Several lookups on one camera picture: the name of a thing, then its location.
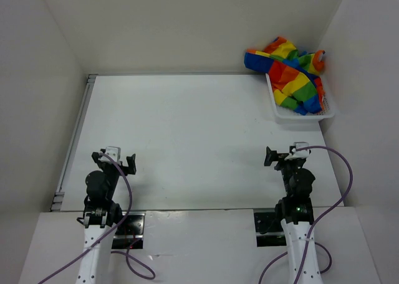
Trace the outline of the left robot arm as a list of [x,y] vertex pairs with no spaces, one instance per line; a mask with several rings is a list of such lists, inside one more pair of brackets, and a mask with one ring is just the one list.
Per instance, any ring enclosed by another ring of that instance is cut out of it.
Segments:
[[99,167],[85,178],[86,193],[83,214],[84,249],[77,274],[77,283],[105,283],[113,237],[122,231],[126,217],[113,201],[118,180],[136,174],[136,155],[120,160],[120,148],[107,147],[92,153]]

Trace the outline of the rainbow striped shorts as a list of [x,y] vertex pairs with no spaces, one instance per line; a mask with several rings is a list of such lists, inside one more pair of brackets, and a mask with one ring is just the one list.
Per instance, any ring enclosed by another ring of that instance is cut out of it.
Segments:
[[325,95],[321,80],[324,50],[299,51],[289,40],[275,38],[262,50],[248,49],[244,55],[247,69],[269,76],[275,103],[300,115],[324,110]]

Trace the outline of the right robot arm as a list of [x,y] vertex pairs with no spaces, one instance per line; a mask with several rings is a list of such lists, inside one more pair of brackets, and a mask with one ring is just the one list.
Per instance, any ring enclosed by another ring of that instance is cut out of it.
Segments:
[[310,194],[315,176],[304,164],[310,155],[307,143],[294,143],[287,153],[266,148],[265,166],[275,163],[282,175],[286,196],[279,200],[274,225],[283,230],[289,262],[289,283],[322,283],[312,226]]

